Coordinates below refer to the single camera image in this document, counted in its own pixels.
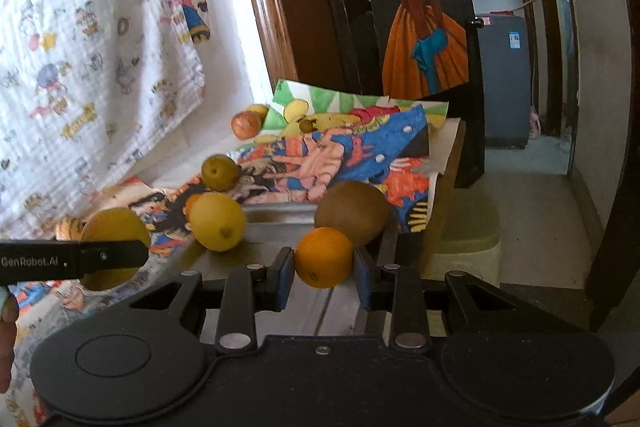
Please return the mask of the person's left hand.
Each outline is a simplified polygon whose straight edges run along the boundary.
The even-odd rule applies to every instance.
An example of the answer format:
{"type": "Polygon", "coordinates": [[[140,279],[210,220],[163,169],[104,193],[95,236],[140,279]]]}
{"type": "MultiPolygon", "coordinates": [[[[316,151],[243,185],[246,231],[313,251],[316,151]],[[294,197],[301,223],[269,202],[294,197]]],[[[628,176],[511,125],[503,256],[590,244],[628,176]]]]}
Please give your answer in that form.
{"type": "Polygon", "coordinates": [[[15,297],[4,287],[1,295],[6,297],[1,307],[0,323],[0,393],[6,393],[11,384],[14,345],[16,339],[16,321],[20,316],[20,307],[15,297]]]}

